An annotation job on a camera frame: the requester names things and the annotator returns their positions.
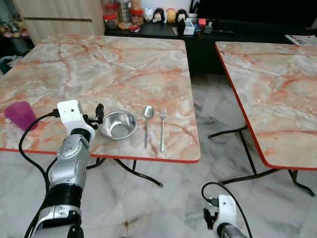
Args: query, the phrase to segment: fork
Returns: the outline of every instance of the fork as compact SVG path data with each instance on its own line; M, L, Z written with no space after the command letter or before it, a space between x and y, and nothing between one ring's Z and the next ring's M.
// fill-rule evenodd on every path
M160 128L160 147L159 147L159 150L161 152L163 152L164 151L164 120L166 118L166 107L161 108L159 117L162 119L162 125Z

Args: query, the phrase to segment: plastic cup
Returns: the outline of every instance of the plastic cup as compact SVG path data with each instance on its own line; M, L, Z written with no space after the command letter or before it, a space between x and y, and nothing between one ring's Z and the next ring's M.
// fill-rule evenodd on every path
M23 131L26 131L29 125L36 120L34 112L27 102L16 102L11 104L4 110L4 115ZM34 130L37 125L38 124L36 123L31 130Z

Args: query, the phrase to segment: white tile floor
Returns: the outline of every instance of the white tile floor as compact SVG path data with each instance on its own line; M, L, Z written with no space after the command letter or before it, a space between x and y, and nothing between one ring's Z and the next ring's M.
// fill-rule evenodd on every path
M200 189L208 181L250 174L240 139L228 134L208 140L209 134L244 124L224 76L192 77L201 152L197 164L138 162L137 171L164 183L131 175L107 160L88 172L82 198L83 224L88 238L212 238L203 221L207 207ZM246 131L259 171L265 170ZM52 157L32 155L47 165ZM299 172L298 180L317 192L317 172ZM257 238L317 237L317 199L295 187L287 171L228 185L236 195ZM209 187L210 196L224 193ZM44 196L40 173L17 153L0 153L0 238L20 238ZM238 217L238 225L246 234Z

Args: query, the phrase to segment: stainless steel bowl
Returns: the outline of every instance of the stainless steel bowl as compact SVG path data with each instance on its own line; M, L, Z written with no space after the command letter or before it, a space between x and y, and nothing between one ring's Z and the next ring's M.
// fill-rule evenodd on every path
M117 111L104 117L100 132L112 140L121 140L132 135L137 126L138 123L133 114Z

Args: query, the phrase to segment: marble tabletop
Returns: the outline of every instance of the marble tabletop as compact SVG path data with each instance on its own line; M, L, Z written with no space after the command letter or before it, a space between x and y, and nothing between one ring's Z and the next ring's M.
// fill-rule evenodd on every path
M317 47L216 48L264 164L317 170Z
M129 138L112 141L96 131L93 157L195 163L200 159L186 47L181 40L59 34L39 43L0 79L0 150L16 151L22 131L5 118L4 109L30 103L36 116L61 101L77 99L84 113L129 111L138 121ZM144 149L142 109L152 105L150 139ZM159 151L159 110L167 107L165 151ZM41 121L25 139L32 153L55 154L66 136L60 119Z

